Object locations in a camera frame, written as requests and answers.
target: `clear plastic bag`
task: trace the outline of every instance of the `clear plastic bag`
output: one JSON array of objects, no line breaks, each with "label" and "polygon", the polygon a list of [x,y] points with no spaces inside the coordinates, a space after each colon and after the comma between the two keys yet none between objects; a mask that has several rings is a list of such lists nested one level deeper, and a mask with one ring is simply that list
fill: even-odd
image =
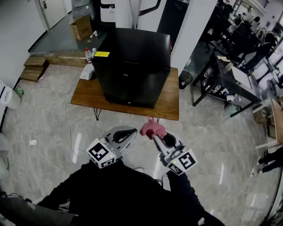
[{"label": "clear plastic bag", "polygon": [[77,19],[79,17],[84,17],[86,15],[90,15],[90,19],[94,20],[96,18],[96,12],[94,10],[93,3],[87,4],[85,6],[72,8],[73,19]]},{"label": "clear plastic bag", "polygon": [[72,8],[82,7],[88,5],[92,2],[92,0],[72,0]]}]

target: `black mini fridge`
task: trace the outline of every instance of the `black mini fridge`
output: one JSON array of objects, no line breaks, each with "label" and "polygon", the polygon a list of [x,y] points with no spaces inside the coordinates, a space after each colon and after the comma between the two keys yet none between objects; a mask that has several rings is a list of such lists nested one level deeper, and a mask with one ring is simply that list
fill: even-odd
[{"label": "black mini fridge", "polygon": [[154,108],[170,73],[170,36],[116,28],[92,59],[106,100]]}]

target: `gray marble floor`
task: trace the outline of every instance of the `gray marble floor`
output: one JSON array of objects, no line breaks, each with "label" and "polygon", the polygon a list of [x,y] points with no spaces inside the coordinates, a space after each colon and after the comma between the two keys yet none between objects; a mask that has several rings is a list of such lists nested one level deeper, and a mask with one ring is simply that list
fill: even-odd
[{"label": "gray marble floor", "polygon": [[[8,193],[16,192],[33,201],[41,199],[78,170],[80,160],[88,162],[85,150],[95,138],[115,126],[140,129],[146,122],[146,117],[104,110],[96,121],[93,109],[66,106],[58,95],[65,102],[71,100],[81,71],[82,68],[50,65],[40,85],[21,82],[25,92],[22,105],[18,111],[8,110],[9,118],[5,118],[2,131],[11,141],[10,176],[1,181]],[[192,102],[199,95],[198,87],[180,90],[180,120],[161,119],[160,123],[180,134],[194,151],[199,163],[187,175],[205,209],[227,226],[257,226],[268,213],[279,182],[278,169],[250,177],[259,154],[254,147],[265,143],[265,129],[254,122],[249,110],[229,118],[222,102],[211,97],[193,107]],[[65,106],[72,143],[65,123]],[[31,132],[24,126],[38,141],[37,149],[29,145]],[[70,144],[74,149],[78,134],[80,160],[73,163]],[[137,135],[124,150],[123,161],[161,178],[168,169],[160,164],[158,155],[153,141]],[[164,183],[169,189],[168,181]]]}]

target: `pink cloth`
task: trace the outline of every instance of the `pink cloth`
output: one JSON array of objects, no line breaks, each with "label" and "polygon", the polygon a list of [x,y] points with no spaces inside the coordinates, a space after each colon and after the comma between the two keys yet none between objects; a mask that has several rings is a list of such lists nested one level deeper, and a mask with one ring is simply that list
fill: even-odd
[{"label": "pink cloth", "polygon": [[153,134],[156,134],[160,138],[163,138],[165,135],[167,135],[163,125],[160,125],[149,117],[147,117],[147,119],[149,122],[145,123],[140,129],[140,134],[142,136],[147,135],[149,139],[152,139]]}]

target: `yellow label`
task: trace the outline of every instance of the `yellow label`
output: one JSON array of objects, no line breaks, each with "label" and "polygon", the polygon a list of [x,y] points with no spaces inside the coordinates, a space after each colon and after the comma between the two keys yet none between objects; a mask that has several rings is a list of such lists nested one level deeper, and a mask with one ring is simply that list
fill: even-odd
[{"label": "yellow label", "polygon": [[95,56],[95,57],[96,57],[96,56],[97,56],[97,57],[108,57],[109,54],[110,54],[110,52],[96,52],[94,56]]}]

